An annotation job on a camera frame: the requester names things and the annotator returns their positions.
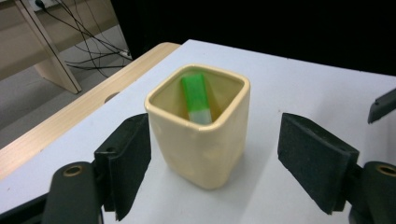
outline wooden table edge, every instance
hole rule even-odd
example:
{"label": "wooden table edge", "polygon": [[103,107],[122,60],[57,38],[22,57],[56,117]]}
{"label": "wooden table edge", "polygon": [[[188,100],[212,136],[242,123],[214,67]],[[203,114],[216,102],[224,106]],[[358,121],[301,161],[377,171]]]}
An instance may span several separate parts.
{"label": "wooden table edge", "polygon": [[46,146],[102,106],[108,97],[124,90],[178,47],[178,44],[168,42],[157,45],[29,132],[0,149],[0,180],[32,159]]}

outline green marker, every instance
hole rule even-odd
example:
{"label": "green marker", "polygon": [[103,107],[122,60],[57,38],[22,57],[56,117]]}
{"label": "green marker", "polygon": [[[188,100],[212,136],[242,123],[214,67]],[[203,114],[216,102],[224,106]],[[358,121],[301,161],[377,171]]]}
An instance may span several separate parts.
{"label": "green marker", "polygon": [[212,122],[209,103],[205,88],[205,80],[202,74],[185,76],[181,79],[190,121],[199,124]]}

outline wall outlet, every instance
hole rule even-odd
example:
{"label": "wall outlet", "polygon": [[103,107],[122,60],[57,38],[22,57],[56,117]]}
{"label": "wall outlet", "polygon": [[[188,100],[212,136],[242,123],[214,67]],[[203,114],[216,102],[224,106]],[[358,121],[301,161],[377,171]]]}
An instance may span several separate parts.
{"label": "wall outlet", "polygon": [[[58,5],[58,4],[60,3],[61,0],[41,0],[41,1],[44,3],[44,6],[45,6],[46,8],[49,8],[49,7],[53,7],[53,6]],[[38,7],[38,6],[35,4],[35,0],[29,0],[29,4],[30,4],[30,6],[32,7],[33,11],[42,10],[41,7]]]}

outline square cup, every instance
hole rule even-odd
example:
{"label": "square cup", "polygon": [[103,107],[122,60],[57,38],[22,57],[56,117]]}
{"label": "square cup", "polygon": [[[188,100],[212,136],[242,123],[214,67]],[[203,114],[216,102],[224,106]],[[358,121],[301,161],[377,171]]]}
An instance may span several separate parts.
{"label": "square cup", "polygon": [[[212,123],[189,120],[181,79],[202,74]],[[250,82],[205,64],[178,68],[145,100],[148,120],[168,166],[204,189],[223,186],[245,150]]]}

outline white table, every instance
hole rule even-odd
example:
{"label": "white table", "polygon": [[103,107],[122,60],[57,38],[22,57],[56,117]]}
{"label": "white table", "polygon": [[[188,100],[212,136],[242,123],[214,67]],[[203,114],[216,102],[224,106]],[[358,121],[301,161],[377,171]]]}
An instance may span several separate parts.
{"label": "white table", "polygon": [[[283,112],[312,119],[361,152],[367,161],[396,163],[396,116],[367,124],[371,103],[396,77],[306,63],[189,40],[131,86],[0,182],[0,213],[49,190],[52,174],[93,152],[127,118],[145,113],[146,95],[186,63],[206,63],[251,82],[247,146],[228,183],[200,189],[165,164],[154,135],[152,160],[129,215],[121,223],[348,223],[324,214],[277,159]],[[105,213],[105,223],[116,223]]]}

